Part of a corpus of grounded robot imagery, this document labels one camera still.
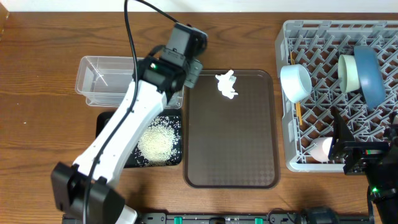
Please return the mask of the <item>pink small cup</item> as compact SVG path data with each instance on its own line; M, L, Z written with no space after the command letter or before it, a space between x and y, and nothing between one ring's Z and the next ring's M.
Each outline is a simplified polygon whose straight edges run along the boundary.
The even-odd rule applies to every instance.
M328 162L329 151L333 138L322 137L316 138L311 143L310 155L318 162Z

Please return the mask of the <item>wooden chopstick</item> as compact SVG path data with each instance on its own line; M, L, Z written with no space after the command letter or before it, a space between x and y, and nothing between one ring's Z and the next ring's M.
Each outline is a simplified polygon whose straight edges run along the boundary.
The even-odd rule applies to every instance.
M291 59L291 64L295 65L295 59L293 57L293 52L290 52L290 59ZM301 113L301 106L300 106L300 102L296 102L295 104L295 109L296 109L296 115L298 117L298 121L299 121L299 125L303 125L303 120L302 120L302 113Z

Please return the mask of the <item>mint green small bowl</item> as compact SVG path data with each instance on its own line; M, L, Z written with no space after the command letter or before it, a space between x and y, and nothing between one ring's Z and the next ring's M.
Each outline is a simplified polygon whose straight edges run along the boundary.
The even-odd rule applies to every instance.
M342 93L349 93L361 88L358 69L353 55L340 55L338 59L338 79Z

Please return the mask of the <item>dark blue large bowl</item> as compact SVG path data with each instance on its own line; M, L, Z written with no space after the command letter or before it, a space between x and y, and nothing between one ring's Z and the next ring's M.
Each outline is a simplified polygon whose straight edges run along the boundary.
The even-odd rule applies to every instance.
M354 59L366 104L370 109L377 108L386 99L386 89L376 52L367 45L355 46Z

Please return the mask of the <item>light blue rice bowl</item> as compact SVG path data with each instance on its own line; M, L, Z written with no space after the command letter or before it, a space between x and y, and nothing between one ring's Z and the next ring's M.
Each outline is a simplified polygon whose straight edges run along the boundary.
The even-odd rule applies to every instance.
M309 72L301 64L286 65L281 68L280 82L285 96L293 103L302 101L312 91Z

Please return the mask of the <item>white tissue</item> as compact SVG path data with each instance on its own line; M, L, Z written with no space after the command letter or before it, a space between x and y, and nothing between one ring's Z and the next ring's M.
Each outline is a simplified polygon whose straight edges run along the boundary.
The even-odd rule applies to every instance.
M234 76L234 71L229 70L225 74L215 75L215 78L218 81L217 87L221 94L230 100L232 100L238 93L233 88L233 85L236 82L237 77Z

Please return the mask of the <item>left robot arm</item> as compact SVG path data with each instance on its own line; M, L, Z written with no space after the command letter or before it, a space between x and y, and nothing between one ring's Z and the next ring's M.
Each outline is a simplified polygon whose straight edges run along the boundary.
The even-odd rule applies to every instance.
M138 214L115 190L140 137L183 86L195 86L207 47L205 32L175 23L167 45L134 60L134 79L103 130L72 166L51 173L55 206L83 223L135 223Z

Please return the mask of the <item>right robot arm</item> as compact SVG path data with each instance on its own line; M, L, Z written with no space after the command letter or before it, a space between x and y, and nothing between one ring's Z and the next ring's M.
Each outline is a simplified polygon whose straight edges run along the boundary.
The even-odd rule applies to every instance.
M393 112L381 142L359 142L336 110L328 158L345 160L346 175L365 175L368 180L369 221L375 204L383 223L397 223L397 113Z

